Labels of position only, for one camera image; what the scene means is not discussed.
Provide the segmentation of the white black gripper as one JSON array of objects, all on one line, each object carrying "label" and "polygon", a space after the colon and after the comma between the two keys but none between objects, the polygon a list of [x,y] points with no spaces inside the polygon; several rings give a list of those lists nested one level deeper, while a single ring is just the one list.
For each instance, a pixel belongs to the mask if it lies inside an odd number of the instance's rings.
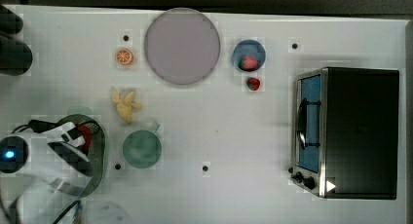
[{"label": "white black gripper", "polygon": [[94,175],[92,162],[80,149],[85,139],[72,122],[62,125],[46,122],[41,127],[41,135],[44,137],[41,146],[41,167],[49,176]]}]

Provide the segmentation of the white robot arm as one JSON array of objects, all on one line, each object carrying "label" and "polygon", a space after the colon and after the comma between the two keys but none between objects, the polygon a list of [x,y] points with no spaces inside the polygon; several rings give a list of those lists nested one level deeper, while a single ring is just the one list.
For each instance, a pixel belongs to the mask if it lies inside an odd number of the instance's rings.
[{"label": "white robot arm", "polygon": [[8,206],[12,224],[57,224],[94,176],[71,122],[31,121],[1,139],[1,174],[27,183]]}]

